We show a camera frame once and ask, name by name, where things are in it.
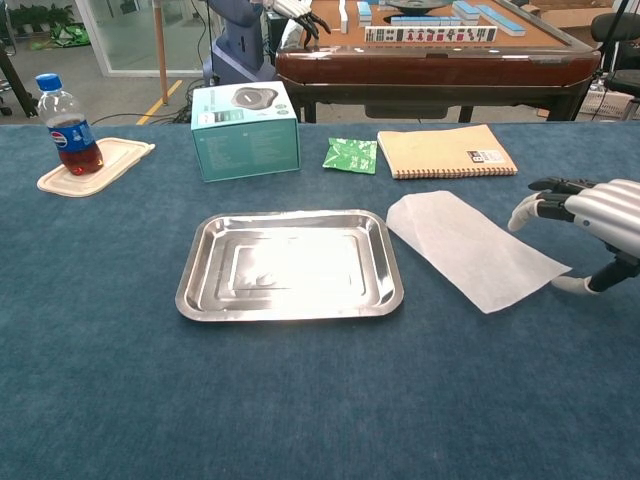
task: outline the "product box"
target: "product box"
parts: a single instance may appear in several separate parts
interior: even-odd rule
[[[205,182],[300,168],[298,120],[282,82],[194,90],[191,133]]]
[[[614,0],[532,0],[522,8],[583,43],[596,47],[591,22],[598,15],[612,13]]]

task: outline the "blue bottle cap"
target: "blue bottle cap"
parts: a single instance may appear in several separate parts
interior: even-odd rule
[[[38,88],[43,92],[53,92],[62,88],[62,82],[57,73],[43,73],[36,77]]]

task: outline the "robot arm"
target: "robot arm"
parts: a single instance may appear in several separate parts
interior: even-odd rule
[[[558,277],[563,290],[597,294],[640,274],[640,183],[595,183],[549,177],[529,185],[542,191],[525,198],[513,211],[508,228],[517,231],[531,217],[574,223],[602,240],[615,260],[587,278]]]
[[[305,47],[309,44],[311,37],[316,40],[320,38],[320,32],[318,31],[316,23],[329,35],[331,34],[331,29],[327,22],[313,13],[311,11],[311,7],[299,0],[251,0],[251,3],[262,4],[267,10],[273,10],[283,17],[289,18],[302,26],[302,28],[307,32],[307,36],[304,40]]]

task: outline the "bottle label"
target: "bottle label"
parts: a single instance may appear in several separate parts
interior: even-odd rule
[[[49,133],[61,152],[80,152],[95,142],[86,120],[74,125],[51,127]]]

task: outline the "notebook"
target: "notebook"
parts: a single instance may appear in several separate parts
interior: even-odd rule
[[[516,165],[487,125],[452,130],[378,132],[396,179],[515,175]]]

